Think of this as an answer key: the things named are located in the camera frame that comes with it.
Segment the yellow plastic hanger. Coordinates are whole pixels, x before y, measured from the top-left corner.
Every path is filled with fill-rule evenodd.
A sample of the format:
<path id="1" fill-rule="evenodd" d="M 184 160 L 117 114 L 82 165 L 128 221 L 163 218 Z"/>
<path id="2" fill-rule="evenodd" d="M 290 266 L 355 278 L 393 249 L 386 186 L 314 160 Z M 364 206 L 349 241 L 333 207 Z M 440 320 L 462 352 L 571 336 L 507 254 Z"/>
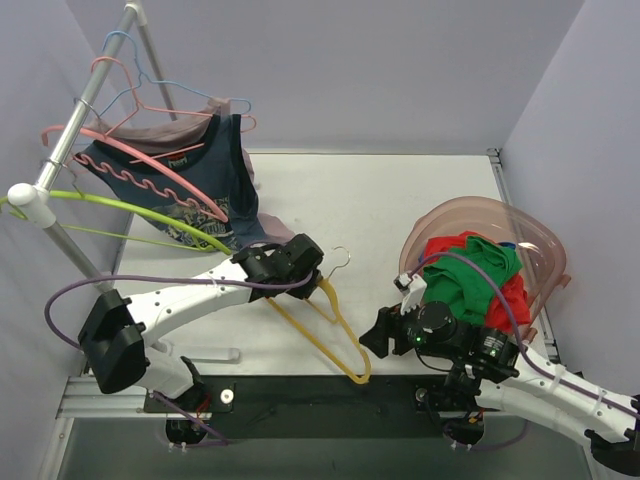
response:
<path id="1" fill-rule="evenodd" d="M 352 383 L 356 385 L 366 385 L 369 383 L 372 376 L 372 363 L 369 355 L 365 352 L 361 346 L 358 338 L 352 330 L 350 324 L 344 318 L 339 303 L 339 297 L 332 285 L 330 278 L 337 269 L 345 268 L 351 261 L 350 251 L 342 246 L 338 245 L 333 248 L 333 251 L 343 250 L 346 255 L 346 261 L 342 264 L 338 264 L 332 268 L 327 278 L 322 279 L 319 282 L 319 288 L 324 293 L 329 302 L 331 313 L 328 314 L 323 311 L 318 305 L 309 299 L 305 300 L 305 303 L 324 318 L 331 325 L 338 325 L 344 334 L 348 337 L 351 345 L 357 350 L 360 355 L 364 372 L 357 374 L 350 369 L 342 360 L 340 360 L 324 343 L 322 343 L 316 336 L 314 336 L 304 325 L 296 320 L 291 314 L 289 314 L 284 308 L 282 308 L 277 302 L 272 299 L 267 299 L 268 304 L 273 310 L 275 310 L 291 327 L 293 327 L 299 334 L 301 334 L 307 341 L 309 341 L 333 366 L 335 366 L 342 374 L 344 374 Z"/>

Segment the lime green hanger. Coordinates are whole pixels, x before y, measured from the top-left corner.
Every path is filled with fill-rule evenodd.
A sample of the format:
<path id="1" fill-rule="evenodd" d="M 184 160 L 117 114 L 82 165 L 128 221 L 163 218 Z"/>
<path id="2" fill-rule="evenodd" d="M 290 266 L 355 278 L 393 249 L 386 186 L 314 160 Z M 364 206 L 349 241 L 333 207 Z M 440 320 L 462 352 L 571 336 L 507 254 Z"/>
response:
<path id="1" fill-rule="evenodd" d="M 229 247 L 225 246 L 220 240 L 213 237 L 212 235 L 204 233 L 196 229 L 195 227 L 188 225 L 183 221 L 170 218 L 169 216 L 152 211 L 147 208 L 143 208 L 128 202 L 124 202 L 122 200 L 116 200 L 116 199 L 112 199 L 112 198 L 108 198 L 100 195 L 81 194 L 78 192 L 71 192 L 66 190 L 54 190 L 52 192 L 52 196 L 54 199 L 80 201 L 80 202 L 91 203 L 95 205 L 101 205 L 101 206 L 109 207 L 112 209 L 122 210 L 127 213 L 142 217 L 145 220 L 152 220 L 156 223 L 160 223 L 167 227 L 171 227 L 173 230 L 178 230 L 182 233 L 188 234 L 192 239 L 192 244 L 186 245 L 184 243 L 178 242 L 175 239 L 172 239 L 170 242 L 159 241 L 159 240 L 135 237 L 131 235 L 125 235 L 121 233 L 115 233 L 115 232 L 110 232 L 110 231 L 105 231 L 105 230 L 100 230 L 95 228 L 63 224 L 62 227 L 68 230 L 94 234 L 94 235 L 101 235 L 101 236 L 106 236 L 111 238 L 117 238 L 120 240 L 141 242 L 141 243 L 146 243 L 151 245 L 189 250 L 193 252 L 200 252 L 200 253 L 221 252 L 225 255 L 232 254 L 232 250 Z"/>

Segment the pink wire hanger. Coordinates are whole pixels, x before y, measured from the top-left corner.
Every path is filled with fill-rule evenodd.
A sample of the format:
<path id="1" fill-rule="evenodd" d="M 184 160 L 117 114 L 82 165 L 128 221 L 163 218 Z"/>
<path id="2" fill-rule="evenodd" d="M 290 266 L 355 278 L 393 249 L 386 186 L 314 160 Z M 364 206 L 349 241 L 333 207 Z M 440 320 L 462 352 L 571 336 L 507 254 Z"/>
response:
<path id="1" fill-rule="evenodd" d="M 257 126 L 257 120 L 251 112 L 251 102 L 241 98 L 225 98 L 215 97 L 207 99 L 204 107 L 200 110 L 177 109 L 173 106 L 170 110 L 167 106 L 164 108 L 145 104 L 139 95 L 140 87 L 135 87 L 137 83 L 133 81 L 129 69 L 119 60 L 109 56 L 101 56 L 94 61 L 92 67 L 98 63 L 113 62 L 121 69 L 127 81 L 127 87 L 120 91 L 124 96 L 132 98 L 132 111 L 128 113 L 122 120 L 118 122 L 107 122 L 104 117 L 109 106 L 95 115 L 95 120 L 89 124 L 89 129 L 96 131 L 105 136 L 112 137 L 116 140 L 124 140 L 130 146 L 138 150 L 147 150 L 156 154 L 157 158 L 166 158 L 186 154 L 187 152 L 201 148 L 202 139 L 206 128 L 209 127 L 213 120 L 222 120 L 230 117 L 234 103 L 245 103 L 247 109 L 240 114 L 242 119 L 249 119 L 253 125 L 248 131 L 253 130 Z M 127 124 L 141 111 L 154 114 L 167 114 L 170 117 L 168 122 L 153 125 L 145 128 L 130 128 Z"/>

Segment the pink plastic hanger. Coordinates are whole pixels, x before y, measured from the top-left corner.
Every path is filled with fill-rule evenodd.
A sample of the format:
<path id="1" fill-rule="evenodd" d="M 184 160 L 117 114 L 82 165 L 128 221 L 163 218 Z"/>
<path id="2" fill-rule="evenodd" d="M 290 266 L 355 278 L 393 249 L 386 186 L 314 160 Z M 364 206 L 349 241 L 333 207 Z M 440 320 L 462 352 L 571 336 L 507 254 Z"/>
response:
<path id="1" fill-rule="evenodd" d="M 178 195 L 171 189 L 165 189 L 160 191 L 155 186 L 155 184 L 151 181 L 143 181 L 141 183 L 138 183 L 133 179 L 133 177 L 129 174 L 129 172 L 121 171 L 120 173 L 116 173 L 113 169 L 109 169 L 108 166 L 106 167 L 98 166 L 93 160 L 89 161 L 89 164 L 93 165 L 96 170 L 99 170 L 101 172 L 109 171 L 114 177 L 119 178 L 120 180 L 130 181 L 131 183 L 135 184 L 137 187 L 145 190 L 151 190 L 156 195 L 159 195 L 163 198 L 172 197 L 176 203 L 179 203 L 183 206 L 190 206 L 192 208 L 198 208 L 199 210 L 202 210 L 201 205 L 206 205 L 210 209 L 210 211 L 205 211 L 206 215 L 216 218 L 222 222 L 228 221 L 228 216 L 224 213 L 224 211 L 204 192 L 202 192 L 200 189 L 198 189 L 195 185 L 188 182 L 181 175 L 172 171 L 170 168 L 163 165 L 162 163 L 155 160 L 154 158 L 146 155 L 145 153 L 139 150 L 136 150 L 133 147 L 130 147 L 127 144 L 124 144 L 118 140 L 115 140 L 112 137 L 105 136 L 103 134 L 100 134 L 88 128 L 81 127 L 80 133 L 83 136 L 92 138 L 94 140 L 102 141 L 107 145 L 110 145 L 124 153 L 131 155 L 135 160 L 138 160 L 150 166 L 154 170 L 163 174 L 165 177 L 171 179 L 175 184 L 180 185 L 182 188 L 192 193 L 197 198 L 197 200 L 193 200 L 191 198 L 189 198 L 188 200 L 181 200 L 178 198 Z"/>

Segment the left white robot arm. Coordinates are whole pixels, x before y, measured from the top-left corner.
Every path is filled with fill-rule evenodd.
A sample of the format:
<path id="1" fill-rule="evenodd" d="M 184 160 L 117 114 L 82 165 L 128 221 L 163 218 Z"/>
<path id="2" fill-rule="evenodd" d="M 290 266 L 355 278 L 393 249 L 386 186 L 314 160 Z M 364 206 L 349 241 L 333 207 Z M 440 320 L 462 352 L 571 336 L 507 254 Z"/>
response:
<path id="1" fill-rule="evenodd" d="M 158 392 L 179 410 L 201 403 L 205 387 L 187 356 L 161 346 L 168 333 L 210 313 L 287 294 L 308 298 L 321 277 L 323 250 L 306 234 L 279 245 L 249 247 L 185 284 L 123 297 L 111 289 L 96 300 L 78 335 L 100 391 L 131 386 Z"/>

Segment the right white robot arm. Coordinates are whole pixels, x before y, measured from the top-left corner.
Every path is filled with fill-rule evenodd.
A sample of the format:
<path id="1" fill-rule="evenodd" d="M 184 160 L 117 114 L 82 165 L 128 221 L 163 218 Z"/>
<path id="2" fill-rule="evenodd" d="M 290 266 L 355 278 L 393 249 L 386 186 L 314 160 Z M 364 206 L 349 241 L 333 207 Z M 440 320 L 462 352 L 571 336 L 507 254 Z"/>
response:
<path id="1" fill-rule="evenodd" d="M 639 474 L 639 399 L 606 390 L 504 332 L 456 319 L 442 302 L 412 311 L 383 307 L 360 338 L 378 358 L 414 352 L 449 360 L 446 401 L 471 402 L 554 430 L 589 448 L 601 465 Z"/>

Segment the pink translucent plastic basin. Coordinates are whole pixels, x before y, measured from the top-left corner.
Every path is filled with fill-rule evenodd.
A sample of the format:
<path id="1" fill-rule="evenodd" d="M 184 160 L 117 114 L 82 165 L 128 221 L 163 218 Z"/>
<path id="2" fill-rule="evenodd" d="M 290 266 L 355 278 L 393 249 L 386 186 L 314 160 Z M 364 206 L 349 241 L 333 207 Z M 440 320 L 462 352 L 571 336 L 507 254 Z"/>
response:
<path id="1" fill-rule="evenodd" d="M 423 278 L 424 302 L 441 301 L 458 320 L 510 334 L 510 316 L 526 330 L 553 290 L 568 283 L 566 264 L 560 240 L 532 216 L 497 200 L 465 196 L 416 221 L 399 271 Z"/>

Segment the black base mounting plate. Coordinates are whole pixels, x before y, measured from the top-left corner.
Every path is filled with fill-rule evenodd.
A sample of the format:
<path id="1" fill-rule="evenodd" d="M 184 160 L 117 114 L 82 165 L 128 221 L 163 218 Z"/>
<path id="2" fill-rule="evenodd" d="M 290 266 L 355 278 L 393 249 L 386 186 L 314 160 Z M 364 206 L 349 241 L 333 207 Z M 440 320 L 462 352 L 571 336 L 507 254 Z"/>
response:
<path id="1" fill-rule="evenodd" d="M 204 398 L 181 400 L 229 440 L 422 439 L 447 434 L 475 444 L 485 433 L 476 401 L 441 375 L 206 376 Z"/>

